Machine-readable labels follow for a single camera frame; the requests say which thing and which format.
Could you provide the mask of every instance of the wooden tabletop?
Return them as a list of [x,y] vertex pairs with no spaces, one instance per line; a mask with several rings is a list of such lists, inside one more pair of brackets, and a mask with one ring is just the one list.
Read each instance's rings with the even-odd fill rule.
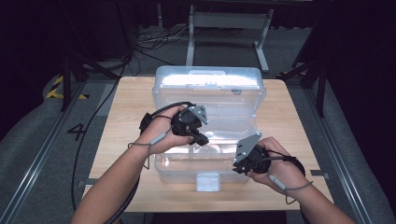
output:
[[[89,178],[99,178],[139,136],[140,120],[154,112],[151,90],[155,77],[123,77],[120,80]],[[257,111],[257,127],[263,137],[273,136],[304,165],[306,176],[332,201],[312,147],[285,83],[265,79],[267,96]],[[165,184],[154,168],[144,169],[139,188],[127,212],[262,211],[297,210],[299,204],[285,204],[285,196],[251,179],[246,183],[221,183],[220,192],[197,192],[195,184]]]

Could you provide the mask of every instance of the skin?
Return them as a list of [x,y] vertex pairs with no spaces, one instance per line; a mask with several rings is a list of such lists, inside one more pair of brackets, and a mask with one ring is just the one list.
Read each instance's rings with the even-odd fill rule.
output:
[[[184,108],[175,106],[163,111],[161,115],[172,118]],[[172,132],[168,132],[171,125],[171,120],[168,118],[154,119],[135,142],[147,144],[155,137],[167,132],[165,138],[154,146],[133,145],[125,150],[84,196],[71,223],[105,223],[120,208],[134,187],[147,156],[163,153],[171,147],[184,146],[192,141],[189,136],[176,136]],[[259,145],[289,155],[275,138],[264,138],[259,142]],[[267,174],[248,173],[247,175],[257,183],[269,186],[279,193],[284,192],[270,180],[269,175],[275,176],[289,189],[298,188],[308,183],[300,170],[288,161],[272,161]],[[354,223],[313,185],[291,190],[288,195],[300,203],[311,223]]]

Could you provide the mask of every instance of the human hand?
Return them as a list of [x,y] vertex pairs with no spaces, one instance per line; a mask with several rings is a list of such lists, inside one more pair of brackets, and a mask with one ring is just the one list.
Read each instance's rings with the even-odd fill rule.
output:
[[137,144],[148,144],[159,135],[166,133],[165,137],[149,147],[149,155],[163,153],[171,147],[187,145],[193,140],[191,136],[177,136],[171,130],[171,118],[186,107],[182,105],[171,107],[152,120],[147,129],[135,141]]
[[[273,150],[275,152],[282,153],[285,156],[290,155],[289,152],[283,148],[273,137],[263,138],[258,144],[267,150]],[[279,156],[278,154],[271,151],[268,153],[270,157]],[[278,179],[288,189],[298,188],[308,183],[308,180],[297,168],[297,166],[289,161],[271,161],[271,166],[268,172],[265,174],[256,174],[251,172],[247,173],[247,176],[251,177],[255,182],[267,185],[271,189],[284,194],[285,192],[269,178],[269,175],[276,177],[276,179]]]

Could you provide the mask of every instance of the plastic storage box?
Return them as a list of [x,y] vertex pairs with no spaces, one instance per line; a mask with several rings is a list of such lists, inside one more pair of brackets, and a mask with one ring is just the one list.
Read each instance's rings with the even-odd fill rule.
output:
[[219,175],[219,182],[248,180],[233,171],[233,159],[236,142],[257,132],[255,113],[266,95],[259,69],[162,66],[152,94],[157,109],[184,101],[206,105],[209,121],[198,129],[208,137],[207,145],[173,147],[155,156],[163,182],[194,183],[200,176],[213,175]]

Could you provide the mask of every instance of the metal stand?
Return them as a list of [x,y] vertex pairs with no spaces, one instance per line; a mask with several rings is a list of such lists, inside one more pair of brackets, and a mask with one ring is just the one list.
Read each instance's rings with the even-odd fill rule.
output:
[[271,23],[273,10],[268,10],[267,14],[242,14],[242,13],[219,13],[219,12],[197,12],[194,6],[190,7],[189,21],[189,47],[187,50],[186,65],[192,66],[194,58],[194,27],[225,27],[225,28],[243,28],[262,30],[262,36],[259,41],[254,42],[260,66],[264,73],[269,71],[267,61],[265,60],[262,46],[268,33]]

